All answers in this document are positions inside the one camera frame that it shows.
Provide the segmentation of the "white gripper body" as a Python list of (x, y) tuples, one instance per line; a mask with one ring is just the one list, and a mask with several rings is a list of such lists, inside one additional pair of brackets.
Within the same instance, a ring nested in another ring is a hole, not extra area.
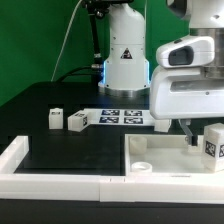
[(199, 68), (158, 66), (149, 103), (157, 120), (224, 117), (224, 80), (207, 79)]

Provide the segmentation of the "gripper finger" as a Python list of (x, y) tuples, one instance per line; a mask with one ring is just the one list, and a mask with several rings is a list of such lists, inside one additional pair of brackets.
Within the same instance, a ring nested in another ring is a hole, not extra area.
[(198, 145), (198, 136), (194, 135), (192, 131), (190, 130), (189, 126), (191, 124), (190, 119), (179, 119), (178, 120), (179, 125), (183, 132), (185, 133), (187, 137), (187, 142), (190, 146), (197, 146)]

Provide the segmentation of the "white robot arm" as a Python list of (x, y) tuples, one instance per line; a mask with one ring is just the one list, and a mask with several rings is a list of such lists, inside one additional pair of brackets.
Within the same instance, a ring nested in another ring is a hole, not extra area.
[(160, 46), (150, 72), (144, 19), (111, 3), (110, 54), (99, 88), (128, 97), (149, 89), (152, 117), (177, 119), (191, 136), (189, 120), (224, 116), (224, 0), (166, 0), (166, 6), (189, 21), (189, 34)]

